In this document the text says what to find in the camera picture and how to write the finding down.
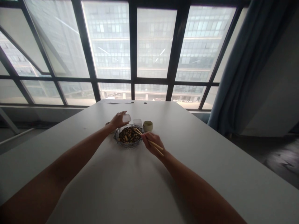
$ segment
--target chopsticks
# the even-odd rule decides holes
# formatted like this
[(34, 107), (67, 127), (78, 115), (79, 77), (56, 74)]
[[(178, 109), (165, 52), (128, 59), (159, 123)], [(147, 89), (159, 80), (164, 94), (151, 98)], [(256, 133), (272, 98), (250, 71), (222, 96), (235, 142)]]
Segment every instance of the chopsticks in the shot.
[[(142, 133), (137, 129), (137, 128), (134, 128), (134, 131), (139, 134), (139, 135), (142, 135)], [(150, 142), (150, 144), (160, 153), (161, 156), (164, 156), (163, 153), (161, 153), (162, 150), (164, 150), (161, 146), (157, 145), (156, 143), (152, 142), (151, 140), (148, 140)]]

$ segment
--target black window frame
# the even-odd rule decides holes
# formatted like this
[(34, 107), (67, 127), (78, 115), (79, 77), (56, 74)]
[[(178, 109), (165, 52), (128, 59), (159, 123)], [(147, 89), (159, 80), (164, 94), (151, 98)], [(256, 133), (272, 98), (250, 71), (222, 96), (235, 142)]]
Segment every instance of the black window frame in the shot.
[[(71, 0), (79, 33), (81, 38), (81, 43), (87, 62), (89, 78), (78, 78), (78, 77), (56, 77), (54, 71), (51, 67), (49, 59), (46, 55), (46, 52), (42, 46), (41, 40), (38, 36), (36, 27), (33, 24), (33, 21), (30, 17), (28, 9), (24, 0), (16, 1), (5, 1), (0, 0), (0, 7), (8, 8), (19, 8), (24, 13), (24, 16), (29, 24), (29, 27), (33, 33), (33, 36), (37, 42), (37, 45), (41, 51), (41, 54), (45, 60), (45, 63), (49, 69), (49, 72), (41, 72), (37, 65), (30, 59), (30, 57), (21, 49), (20, 46), (1, 28), (0, 31), (10, 40), (10, 42), (24, 55), (24, 57), (42, 74), (50, 75), (50, 77), (22, 77), (17, 74), (14, 67), (10, 63), (9, 59), (5, 55), (4, 51), (0, 47), (0, 60), (6, 70), (9, 73), (9, 76), (0, 75), (1, 79), (10, 79), (15, 82), (17, 87), (20, 89), (21, 93), (25, 97), (29, 106), (52, 106), (52, 107), (77, 107), (85, 108), (88, 106), (74, 106), (67, 105), (65, 96), (61, 90), (59, 82), (89, 82), (92, 84), (93, 93), (95, 96), (96, 102), (100, 101), (100, 91), (98, 83), (129, 83), (131, 84), (131, 99), (135, 99), (135, 84), (161, 84), (168, 85), (166, 101), (171, 101), (173, 88), (175, 85), (184, 85), (184, 86), (205, 86), (206, 90), (202, 95), (201, 102), (198, 109), (187, 109), (188, 111), (211, 111), (203, 109), (204, 102), (207, 98), (209, 90), (212, 86), (219, 86), (219, 82), (213, 82), (216, 73), (218, 71), (219, 65), (222, 61), (224, 53), (226, 51), (227, 45), (230, 41), (232, 33), (235, 29), (236, 23), (239, 19), (241, 11), (243, 8), (248, 7), (250, 4), (249, 0), (128, 0), (123, 2), (129, 3), (129, 21), (130, 21), (130, 59), (131, 59), (131, 79), (102, 79), (96, 77), (96, 71), (93, 63), (92, 52), (89, 44), (88, 34), (86, 30), (86, 25), (83, 16), (83, 9), (80, 0)], [(216, 60), (215, 66), (213, 68), (211, 77), (207, 82), (185, 82), (185, 81), (175, 81), (181, 48), (184, 39), (184, 33), (186, 28), (186, 23), (188, 19), (188, 13), (190, 6), (200, 5), (200, 6), (223, 6), (223, 7), (236, 7), (236, 11), (230, 27), (228, 29), (227, 35), (225, 37), (224, 43), (220, 50), (219, 56)], [(177, 10), (177, 17), (175, 21), (175, 28), (173, 34), (173, 42), (171, 48), (171, 54), (169, 59), (168, 73), (167, 78), (141, 78), (137, 77), (137, 8), (157, 8), (157, 9), (175, 9)], [(36, 80), (36, 81), (53, 81), (58, 93), (62, 99), (63, 105), (42, 105), (35, 104), (31, 95), (28, 93), (27, 89), (22, 84), (22, 80)], [(0, 103), (0, 105), (17, 105), (17, 106), (28, 106), (24, 104), (11, 104), (11, 103)]]

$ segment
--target glass window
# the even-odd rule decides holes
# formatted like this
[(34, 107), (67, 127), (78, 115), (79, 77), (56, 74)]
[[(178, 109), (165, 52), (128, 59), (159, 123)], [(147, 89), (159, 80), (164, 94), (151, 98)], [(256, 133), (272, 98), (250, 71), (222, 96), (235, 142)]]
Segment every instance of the glass window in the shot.
[(41, 75), (1, 32), (0, 46), (19, 76), (51, 77), (50, 75)]
[(22, 80), (36, 104), (63, 105), (53, 81)]
[(176, 10), (137, 9), (137, 77), (167, 77), (176, 16)]
[(212, 86), (210, 88), (210, 91), (206, 97), (206, 101), (203, 104), (202, 109), (211, 110), (213, 108), (213, 104), (214, 104), (217, 92), (218, 92), (218, 86)]
[(0, 26), (42, 72), (49, 72), (21, 9), (0, 8)]
[(25, 0), (56, 76), (89, 78), (70, 0)]
[(97, 77), (131, 79), (128, 2), (81, 3)]
[(90, 106), (96, 103), (90, 82), (59, 82), (68, 105)]
[(27, 104), (27, 101), (13, 80), (2, 79), (0, 81), (0, 103)]
[(171, 101), (186, 109), (198, 109), (205, 86), (174, 86)]
[(227, 46), (227, 48), (225, 50), (225, 53), (223, 55), (222, 61), (221, 61), (220, 65), (219, 65), (219, 68), (217, 70), (217, 73), (216, 73), (216, 76), (215, 76), (213, 82), (220, 82), (221, 81), (221, 78), (222, 78), (222, 75), (223, 75), (226, 63), (227, 63), (228, 58), (230, 56), (230, 53), (231, 53), (231, 51), (233, 49), (233, 46), (234, 46), (234, 44), (236, 42), (236, 39), (237, 39), (238, 34), (240, 32), (241, 26), (242, 26), (242, 24), (244, 22), (245, 16), (247, 14), (247, 10), (248, 10), (248, 8), (243, 8), (242, 9), (242, 12), (241, 12), (240, 17), (238, 19), (238, 22), (237, 22), (237, 24), (235, 26), (234, 32), (233, 32), (233, 34), (232, 34), (232, 36), (230, 38), (228, 46)]
[(7, 72), (6, 68), (4, 67), (1, 61), (0, 61), (0, 75), (9, 75), (9, 73)]
[(135, 84), (135, 100), (166, 101), (168, 85)]
[(99, 83), (101, 99), (130, 100), (131, 84), (129, 83)]
[(209, 81), (234, 13), (230, 7), (190, 7), (176, 81)]

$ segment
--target floor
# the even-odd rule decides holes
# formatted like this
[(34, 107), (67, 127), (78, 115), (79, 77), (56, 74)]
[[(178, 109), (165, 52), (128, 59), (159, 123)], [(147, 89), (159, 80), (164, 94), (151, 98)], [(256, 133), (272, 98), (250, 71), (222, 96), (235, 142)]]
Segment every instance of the floor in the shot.
[[(21, 132), (24, 132), (28, 129), (26, 128), (19, 128)], [(0, 145), (0, 155), (6, 153), (7, 151), (17, 147), (18, 145), (22, 144), (23, 142), (28, 141), (29, 139), (37, 136), (38, 134), (44, 132), (46, 129), (35, 129), (32, 130), (18, 138), (15, 138), (9, 142)], [(0, 142), (13, 137), (14, 133), (9, 128), (0, 128)]]
[(299, 136), (232, 137), (235, 145), (299, 189)]

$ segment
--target curtain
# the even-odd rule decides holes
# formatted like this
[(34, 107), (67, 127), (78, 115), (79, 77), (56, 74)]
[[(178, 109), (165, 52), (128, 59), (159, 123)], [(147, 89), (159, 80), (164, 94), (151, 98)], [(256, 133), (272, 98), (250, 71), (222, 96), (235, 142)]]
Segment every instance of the curtain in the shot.
[(297, 7), (291, 0), (251, 1), (208, 121), (220, 134), (236, 133), (246, 96)]

